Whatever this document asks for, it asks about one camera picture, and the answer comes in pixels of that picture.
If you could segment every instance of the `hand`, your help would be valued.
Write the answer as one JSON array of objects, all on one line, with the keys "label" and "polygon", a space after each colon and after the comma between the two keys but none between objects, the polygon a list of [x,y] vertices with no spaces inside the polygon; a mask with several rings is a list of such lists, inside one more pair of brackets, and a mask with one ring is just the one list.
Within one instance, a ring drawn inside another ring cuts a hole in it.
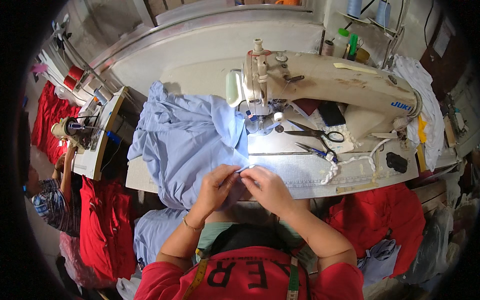
[{"label": "hand", "polygon": [[78,147],[68,147],[67,153],[65,153],[65,161],[72,162],[73,158],[75,157],[75,151],[77,151]]},{"label": "hand", "polygon": [[258,203],[275,215],[283,217],[296,206],[283,180],[277,174],[256,166],[242,171],[240,176]]},{"label": "hand", "polygon": [[240,177],[238,173],[234,173],[239,169],[239,166],[220,165],[204,176],[195,208],[200,209],[205,217],[225,201],[228,192]]},{"label": "hand", "polygon": [[55,163],[55,170],[63,172],[63,164],[65,163],[65,154],[60,155],[59,159]]}]

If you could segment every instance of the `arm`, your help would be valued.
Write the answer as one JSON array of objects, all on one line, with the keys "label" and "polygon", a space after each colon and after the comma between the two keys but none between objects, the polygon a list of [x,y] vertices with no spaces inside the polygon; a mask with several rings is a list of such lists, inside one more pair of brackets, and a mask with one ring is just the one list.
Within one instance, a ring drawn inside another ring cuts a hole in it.
[{"label": "arm", "polygon": [[284,219],[308,243],[319,257],[319,270],[341,262],[357,265],[352,244],[309,210],[299,207],[278,175],[262,167],[246,169],[240,175],[255,199],[264,208]]},{"label": "arm", "polygon": [[53,170],[53,174],[52,174],[53,179],[60,180],[60,172],[63,171],[64,162],[65,162],[65,153],[62,154],[57,160],[57,162],[55,163],[55,169]]},{"label": "arm", "polygon": [[192,266],[192,256],[201,233],[201,230],[193,229],[203,228],[205,219],[221,206],[239,177],[234,173],[238,169],[239,166],[220,165],[204,176],[198,199],[185,216],[188,226],[182,222],[173,231],[156,256],[157,262],[169,262],[184,271]]},{"label": "arm", "polygon": [[67,206],[70,205],[70,199],[72,197],[72,160],[75,156],[75,151],[77,147],[69,147],[67,153],[65,154],[65,161],[63,163],[63,179],[60,184],[60,190],[65,197]]}]

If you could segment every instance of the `patterned shirt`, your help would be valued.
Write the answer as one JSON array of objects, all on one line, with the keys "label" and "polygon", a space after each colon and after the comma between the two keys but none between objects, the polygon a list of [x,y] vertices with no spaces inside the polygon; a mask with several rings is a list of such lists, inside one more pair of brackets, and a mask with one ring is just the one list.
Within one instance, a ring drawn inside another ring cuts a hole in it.
[{"label": "patterned shirt", "polygon": [[80,205],[72,194],[70,205],[60,190],[58,179],[40,180],[42,192],[34,196],[32,203],[36,212],[50,226],[70,236],[80,236]]}]

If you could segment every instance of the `red t-shirt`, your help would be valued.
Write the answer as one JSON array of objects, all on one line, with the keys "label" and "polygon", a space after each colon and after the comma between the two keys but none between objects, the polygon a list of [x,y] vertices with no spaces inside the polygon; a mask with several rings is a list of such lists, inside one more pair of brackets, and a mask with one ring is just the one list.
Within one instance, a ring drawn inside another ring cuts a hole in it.
[{"label": "red t-shirt", "polygon": [[[184,273],[167,262],[149,264],[134,300],[181,300],[197,266]],[[222,252],[208,261],[205,277],[189,299],[267,300],[287,297],[290,256],[272,248],[248,247]],[[307,299],[306,277],[299,267],[299,300]],[[363,299],[363,275],[350,264],[334,264],[310,282],[312,299]]]}]

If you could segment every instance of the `light blue fabric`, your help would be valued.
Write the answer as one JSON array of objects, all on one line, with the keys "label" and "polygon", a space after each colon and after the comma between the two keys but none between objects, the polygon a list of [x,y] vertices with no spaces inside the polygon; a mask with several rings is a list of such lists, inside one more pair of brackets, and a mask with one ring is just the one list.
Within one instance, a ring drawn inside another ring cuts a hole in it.
[{"label": "light blue fabric", "polygon": [[[249,164],[244,123],[244,116],[222,98],[176,96],[156,81],[127,157],[143,157],[166,206],[190,209],[206,173],[221,164]],[[243,190],[239,181],[222,208],[237,201]]]},{"label": "light blue fabric", "polygon": [[186,210],[165,208],[151,210],[143,215],[135,225],[133,237],[133,251],[137,260],[142,258],[145,265],[155,262],[163,243],[187,213]]},{"label": "light blue fabric", "polygon": [[366,257],[357,260],[357,267],[363,274],[363,287],[379,282],[393,273],[400,247],[395,240],[382,240],[366,251]]}]

